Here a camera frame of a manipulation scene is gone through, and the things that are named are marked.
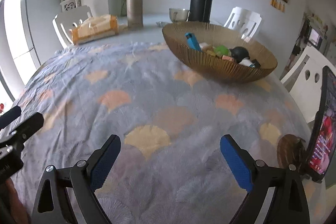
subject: cup handle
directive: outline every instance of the cup handle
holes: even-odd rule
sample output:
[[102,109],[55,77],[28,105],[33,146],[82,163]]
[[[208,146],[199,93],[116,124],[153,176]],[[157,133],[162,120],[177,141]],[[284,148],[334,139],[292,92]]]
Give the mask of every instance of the cup handle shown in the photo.
[[174,15],[173,15],[173,22],[176,21],[176,16],[177,16],[177,12],[174,12]]

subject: metal screw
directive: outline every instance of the metal screw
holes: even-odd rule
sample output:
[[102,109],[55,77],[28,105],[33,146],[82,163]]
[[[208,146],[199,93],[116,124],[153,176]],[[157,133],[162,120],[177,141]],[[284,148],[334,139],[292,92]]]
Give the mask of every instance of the metal screw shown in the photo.
[[54,167],[52,165],[49,165],[45,170],[47,172],[51,172],[54,169]]
[[77,166],[78,167],[83,167],[84,165],[86,165],[86,161],[85,160],[80,160],[79,162],[77,162]]
[[256,160],[256,165],[259,167],[264,167],[265,166],[265,162],[263,160]]
[[295,171],[295,170],[296,170],[296,167],[295,167],[294,164],[290,164],[288,167],[289,167],[289,169],[290,169],[291,171]]
[[11,145],[8,146],[6,150],[7,150],[8,153],[11,152],[13,150],[13,146],[11,146]]

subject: smartphone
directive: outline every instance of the smartphone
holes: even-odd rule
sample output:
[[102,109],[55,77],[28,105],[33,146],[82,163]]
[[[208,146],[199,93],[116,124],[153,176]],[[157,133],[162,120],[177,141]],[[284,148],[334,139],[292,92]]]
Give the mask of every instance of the smartphone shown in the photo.
[[321,181],[330,165],[336,145],[336,77],[323,68],[320,108],[307,149],[304,171],[313,181]]

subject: blue gripper pad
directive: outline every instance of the blue gripper pad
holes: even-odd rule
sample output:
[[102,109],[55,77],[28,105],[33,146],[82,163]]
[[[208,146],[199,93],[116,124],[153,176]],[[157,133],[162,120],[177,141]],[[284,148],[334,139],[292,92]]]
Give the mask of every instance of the blue gripper pad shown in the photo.
[[240,148],[230,135],[225,135],[220,139],[220,151],[229,165],[239,187],[249,193],[253,188],[252,173],[239,156],[237,149]]
[[100,158],[97,159],[98,162],[96,163],[90,174],[90,189],[93,193],[95,192],[95,190],[103,186],[114,162],[116,161],[120,153],[120,138],[118,136],[115,136],[113,141],[108,143],[109,140],[107,140],[107,142],[103,145],[101,149],[96,150],[98,152],[97,156],[100,156]]

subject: blue lighter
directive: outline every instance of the blue lighter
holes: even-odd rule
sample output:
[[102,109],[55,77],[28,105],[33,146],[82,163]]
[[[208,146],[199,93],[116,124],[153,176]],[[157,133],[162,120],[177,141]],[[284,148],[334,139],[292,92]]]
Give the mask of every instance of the blue lighter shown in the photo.
[[195,35],[191,32],[187,32],[185,34],[185,37],[187,38],[188,46],[196,51],[201,52],[201,47],[195,37]]

